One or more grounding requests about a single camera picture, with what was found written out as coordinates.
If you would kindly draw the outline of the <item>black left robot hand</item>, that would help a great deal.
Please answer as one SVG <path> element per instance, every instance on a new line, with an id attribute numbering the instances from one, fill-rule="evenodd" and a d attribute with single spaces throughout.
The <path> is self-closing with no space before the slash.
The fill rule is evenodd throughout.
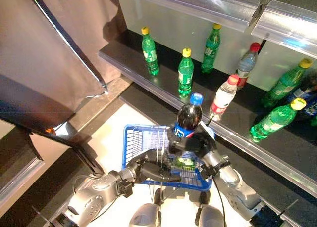
<path id="1" fill-rule="evenodd" d="M 159 182 L 180 182 L 179 174 L 174 174 L 169 167 L 170 161 L 168 158 L 158 155 L 154 152 L 145 152 L 141 154 L 135 162 L 138 164 L 139 182 L 146 179 L 152 179 Z"/>

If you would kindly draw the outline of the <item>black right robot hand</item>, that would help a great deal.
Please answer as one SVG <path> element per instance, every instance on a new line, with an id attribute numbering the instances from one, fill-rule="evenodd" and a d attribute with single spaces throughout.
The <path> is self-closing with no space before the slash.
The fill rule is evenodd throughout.
<path id="1" fill-rule="evenodd" d="M 214 131 L 209 127 L 202 132 L 194 132 L 191 137 L 178 137 L 174 133 L 174 128 L 169 128 L 167 137 L 168 151 L 176 156 L 181 156 L 185 151 L 189 151 L 202 159 L 207 153 L 216 150 Z"/>

